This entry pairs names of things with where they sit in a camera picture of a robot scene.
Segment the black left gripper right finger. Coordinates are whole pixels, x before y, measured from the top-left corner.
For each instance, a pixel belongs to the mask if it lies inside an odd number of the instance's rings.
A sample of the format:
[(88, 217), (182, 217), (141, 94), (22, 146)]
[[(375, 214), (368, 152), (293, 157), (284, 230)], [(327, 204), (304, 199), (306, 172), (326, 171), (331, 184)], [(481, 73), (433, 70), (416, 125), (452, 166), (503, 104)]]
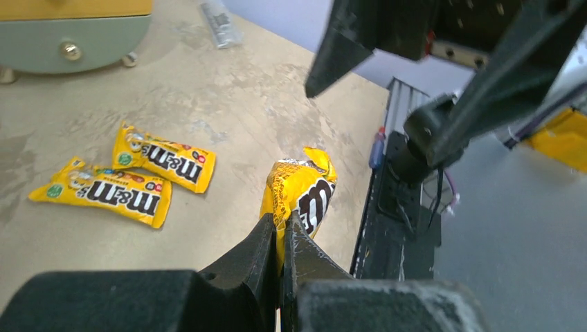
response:
[(285, 228), (282, 331), (488, 331), (480, 303), (454, 282), (356, 279), (305, 232)]

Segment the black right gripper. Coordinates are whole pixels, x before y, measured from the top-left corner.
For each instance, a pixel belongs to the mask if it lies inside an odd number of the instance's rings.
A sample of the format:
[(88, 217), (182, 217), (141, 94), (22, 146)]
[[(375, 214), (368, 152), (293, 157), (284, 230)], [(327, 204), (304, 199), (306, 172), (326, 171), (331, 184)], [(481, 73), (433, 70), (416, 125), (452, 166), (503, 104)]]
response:
[(564, 67), (585, 27), (585, 1), (335, 0), (305, 93), (320, 95), (375, 47), (478, 69), (457, 101), (442, 96), (404, 125), (421, 160), (448, 166), (471, 139), (582, 91), (583, 75)]

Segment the yellow M&M bag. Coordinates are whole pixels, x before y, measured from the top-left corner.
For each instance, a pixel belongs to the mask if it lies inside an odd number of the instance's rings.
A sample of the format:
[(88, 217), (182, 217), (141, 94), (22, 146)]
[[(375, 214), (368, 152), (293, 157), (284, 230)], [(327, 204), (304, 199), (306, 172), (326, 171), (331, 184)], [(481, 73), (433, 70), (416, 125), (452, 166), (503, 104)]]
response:
[(112, 159), (114, 169), (145, 169), (195, 194), (203, 194), (213, 177), (216, 154), (121, 122)]
[(28, 199), (101, 208), (159, 229), (170, 209), (172, 183), (157, 176), (90, 165), (74, 157)]

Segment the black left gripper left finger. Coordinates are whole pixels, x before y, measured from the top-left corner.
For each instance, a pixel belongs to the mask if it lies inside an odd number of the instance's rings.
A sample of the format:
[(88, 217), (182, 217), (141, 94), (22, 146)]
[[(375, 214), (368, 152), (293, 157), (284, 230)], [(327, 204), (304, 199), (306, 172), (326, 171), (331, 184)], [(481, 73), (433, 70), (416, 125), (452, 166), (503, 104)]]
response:
[(201, 271), (35, 275), (1, 314), (2, 331), (274, 331), (276, 230), (263, 216)]

